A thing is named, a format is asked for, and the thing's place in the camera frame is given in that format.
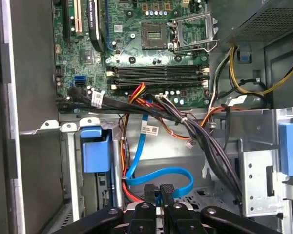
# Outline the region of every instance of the pci slot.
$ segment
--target pci slot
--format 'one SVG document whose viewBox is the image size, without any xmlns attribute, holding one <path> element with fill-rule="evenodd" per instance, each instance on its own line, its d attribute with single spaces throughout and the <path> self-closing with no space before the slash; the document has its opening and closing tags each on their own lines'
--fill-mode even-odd
<svg viewBox="0 0 293 234">
<path fill-rule="evenodd" d="M 111 78 L 108 84 L 113 90 L 132 90 L 142 82 L 149 88 L 197 87 L 208 79 L 200 78 L 148 78 L 148 79 L 116 79 Z"/>
<path fill-rule="evenodd" d="M 120 68 L 114 67 L 111 70 L 114 72 L 114 76 L 119 78 L 197 76 L 201 74 L 201 68 L 195 65 Z"/>
<path fill-rule="evenodd" d="M 76 33 L 81 33 L 83 31 L 81 0 L 74 0 L 74 12 L 75 12 L 75 31 Z"/>
<path fill-rule="evenodd" d="M 63 36 L 64 40 L 67 43 L 67 46 L 70 46 L 70 17 L 69 17 L 69 0 L 62 0 L 62 12 L 63 12 Z"/>
</svg>

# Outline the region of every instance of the blue sata port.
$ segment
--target blue sata port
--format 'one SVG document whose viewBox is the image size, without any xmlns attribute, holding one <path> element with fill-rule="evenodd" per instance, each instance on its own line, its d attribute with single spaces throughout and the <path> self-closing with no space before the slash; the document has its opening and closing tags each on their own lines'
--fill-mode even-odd
<svg viewBox="0 0 293 234">
<path fill-rule="evenodd" d="M 86 81 L 86 76 L 74 76 L 74 81 Z"/>
<path fill-rule="evenodd" d="M 74 83 L 76 86 L 85 86 L 86 85 L 87 78 L 86 76 L 79 75 L 79 76 L 74 76 Z"/>
</svg>

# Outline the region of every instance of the zip tie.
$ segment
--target zip tie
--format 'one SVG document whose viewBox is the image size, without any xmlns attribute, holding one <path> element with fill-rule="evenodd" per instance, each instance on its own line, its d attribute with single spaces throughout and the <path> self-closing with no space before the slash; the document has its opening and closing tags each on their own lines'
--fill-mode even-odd
<svg viewBox="0 0 293 234">
<path fill-rule="evenodd" d="M 183 123 L 184 121 L 187 121 L 188 118 L 187 117 L 184 117 L 182 120 L 180 120 L 181 123 Z"/>
</svg>

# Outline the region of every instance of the motherboard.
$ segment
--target motherboard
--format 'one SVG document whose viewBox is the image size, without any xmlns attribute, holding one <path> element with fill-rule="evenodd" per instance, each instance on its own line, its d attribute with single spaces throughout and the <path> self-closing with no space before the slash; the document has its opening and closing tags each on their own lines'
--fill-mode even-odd
<svg viewBox="0 0 293 234">
<path fill-rule="evenodd" d="M 77 86 L 127 100 L 143 82 L 177 107 L 206 108 L 206 11 L 203 0 L 54 0 L 58 96 Z"/>
</svg>

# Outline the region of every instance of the green circuit board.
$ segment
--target green circuit board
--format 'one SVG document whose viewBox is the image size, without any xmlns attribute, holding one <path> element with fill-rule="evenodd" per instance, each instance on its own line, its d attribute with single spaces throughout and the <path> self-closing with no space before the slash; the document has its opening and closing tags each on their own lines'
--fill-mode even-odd
<svg viewBox="0 0 293 234">
<path fill-rule="evenodd" d="M 77 0 L 68 1 L 68 14 L 73 18 Z M 66 97 L 67 89 L 72 86 L 80 86 L 91 95 L 91 88 L 104 90 L 110 97 L 118 100 L 127 100 L 130 91 L 115 90 L 111 88 L 110 80 L 113 79 L 108 73 L 108 67 L 135 68 L 135 67 L 162 67 L 162 66 L 185 66 L 203 65 L 208 66 L 208 54 L 200 50 L 195 56 L 190 53 L 178 54 L 181 59 L 176 60 L 176 53 L 168 49 L 170 37 L 173 35 L 167 30 L 167 24 L 173 18 L 197 14 L 205 11 L 205 5 L 191 5 L 182 7 L 180 0 L 174 1 L 143 1 L 133 0 L 107 0 L 103 2 L 105 9 L 102 9 L 106 20 L 106 51 L 97 52 L 89 38 L 87 6 L 88 0 L 80 0 L 81 24 L 79 32 L 70 35 L 70 43 L 64 38 L 63 7 L 54 5 L 54 40 L 55 40 L 55 61 L 59 70 L 55 74 L 57 92 L 59 96 Z M 75 21 L 69 22 L 69 28 L 75 28 Z M 205 21 L 197 20 L 196 23 L 189 22 L 183 25 L 183 37 L 187 40 L 205 39 Z M 80 85 L 74 82 L 75 76 L 86 77 Z M 150 88 L 149 92 L 158 95 L 168 93 L 168 98 L 178 107 L 206 108 L 208 105 L 206 92 L 208 82 L 202 82 L 195 87 L 182 85 L 182 80 L 187 76 L 180 75 L 179 87 Z"/>
</svg>

